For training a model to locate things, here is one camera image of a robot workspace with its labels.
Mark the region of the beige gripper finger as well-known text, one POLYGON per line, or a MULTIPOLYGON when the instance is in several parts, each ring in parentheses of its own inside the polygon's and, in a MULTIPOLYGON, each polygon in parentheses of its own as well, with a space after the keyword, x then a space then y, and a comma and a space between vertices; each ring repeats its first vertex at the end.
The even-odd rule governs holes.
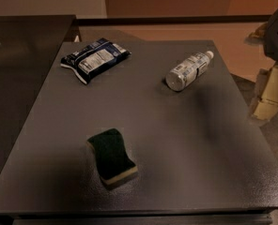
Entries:
POLYGON ((264 22, 263 24, 261 24, 258 28, 256 28, 254 30, 254 32, 252 32, 248 38, 254 38, 254 39, 263 39, 265 34, 266 34, 266 30, 267 30, 268 24, 266 22, 264 22))
POLYGON ((255 82, 255 96, 250 115, 260 121, 270 121, 278 113, 278 62, 269 70, 260 69, 255 82))

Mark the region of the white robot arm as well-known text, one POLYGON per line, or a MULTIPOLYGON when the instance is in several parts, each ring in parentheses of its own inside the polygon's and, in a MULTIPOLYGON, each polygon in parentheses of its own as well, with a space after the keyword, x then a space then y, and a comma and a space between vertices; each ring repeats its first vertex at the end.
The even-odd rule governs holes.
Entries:
POLYGON ((274 61, 274 65, 269 70, 259 70, 250 116, 258 121, 270 121, 278 113, 278 8, 251 37, 262 39, 264 54, 274 61))

